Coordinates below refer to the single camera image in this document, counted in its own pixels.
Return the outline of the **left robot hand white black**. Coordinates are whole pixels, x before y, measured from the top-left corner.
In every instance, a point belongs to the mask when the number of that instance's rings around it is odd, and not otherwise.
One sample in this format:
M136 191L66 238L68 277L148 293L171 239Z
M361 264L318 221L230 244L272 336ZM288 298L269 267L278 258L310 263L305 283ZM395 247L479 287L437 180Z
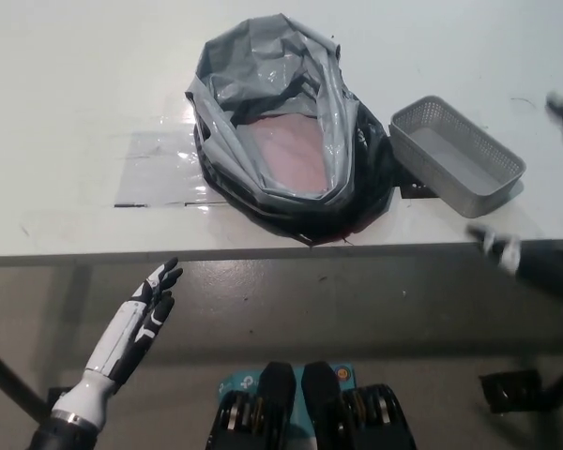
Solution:
M171 289L182 274L178 259L172 258L120 305L80 381L54 403L53 417L96 432L103 430L110 398L126 384L167 321L175 304Z

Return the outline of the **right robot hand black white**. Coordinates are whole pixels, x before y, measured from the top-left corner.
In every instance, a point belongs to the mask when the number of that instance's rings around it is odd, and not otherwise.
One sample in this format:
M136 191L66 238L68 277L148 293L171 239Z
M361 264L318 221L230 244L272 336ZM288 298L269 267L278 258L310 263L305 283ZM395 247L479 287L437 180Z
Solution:
M563 97L549 94L545 108L563 131ZM513 234L499 234L471 223L466 228L481 254L497 268L557 298L563 298L563 249L553 244L537 247Z

